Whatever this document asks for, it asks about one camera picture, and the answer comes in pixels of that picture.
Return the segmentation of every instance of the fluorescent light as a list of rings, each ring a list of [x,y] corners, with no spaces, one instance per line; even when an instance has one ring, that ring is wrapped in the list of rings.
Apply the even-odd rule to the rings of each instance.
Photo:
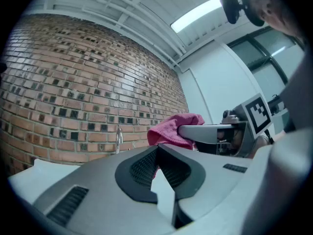
[[[272,54],[272,57],[277,55],[278,53],[282,52],[284,49],[286,49],[286,46],[280,48],[278,51],[275,51],[273,54]]]
[[[184,29],[195,20],[203,17],[205,14],[213,10],[220,8],[221,6],[222,4],[220,0],[207,1],[176,20],[174,23],[172,23],[171,27],[176,33],[179,33],[182,29]]]

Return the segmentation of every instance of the person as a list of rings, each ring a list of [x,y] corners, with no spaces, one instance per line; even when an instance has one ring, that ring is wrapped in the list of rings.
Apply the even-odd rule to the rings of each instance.
[[[256,24],[253,19],[267,22],[272,28],[293,36],[304,42],[303,34],[294,18],[294,14],[282,0],[244,0],[248,1],[248,13],[251,22]],[[289,119],[284,130],[273,137],[274,141],[282,138],[286,133],[295,131],[295,126]]]

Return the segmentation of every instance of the window pane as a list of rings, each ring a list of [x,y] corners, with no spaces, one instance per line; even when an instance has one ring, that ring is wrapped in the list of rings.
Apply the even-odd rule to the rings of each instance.
[[[267,102],[271,101],[274,95],[279,95],[285,87],[284,82],[272,64],[266,64],[254,70],[252,74],[258,81]]]
[[[263,55],[250,44],[249,42],[243,42],[231,48],[249,67],[253,65],[255,61],[263,58]]]
[[[255,40],[263,45],[272,56],[275,56],[294,45],[290,38],[277,30],[267,31],[255,37]]]

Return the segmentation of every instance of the ceiling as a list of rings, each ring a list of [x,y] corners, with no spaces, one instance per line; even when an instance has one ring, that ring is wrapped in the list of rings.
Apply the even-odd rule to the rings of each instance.
[[[171,68],[214,38],[234,28],[222,8],[179,33],[170,25],[208,0],[34,0],[26,14],[53,13],[93,21],[149,49]],[[241,14],[238,23],[247,22]]]

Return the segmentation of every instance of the white ceiling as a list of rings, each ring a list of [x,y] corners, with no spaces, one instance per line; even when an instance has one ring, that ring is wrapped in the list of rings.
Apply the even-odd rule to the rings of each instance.
[[[26,14],[63,14],[102,24],[132,38],[173,67],[203,44],[234,28],[219,8],[175,33],[170,25],[206,1],[34,0]],[[246,22],[242,15],[236,27]]]

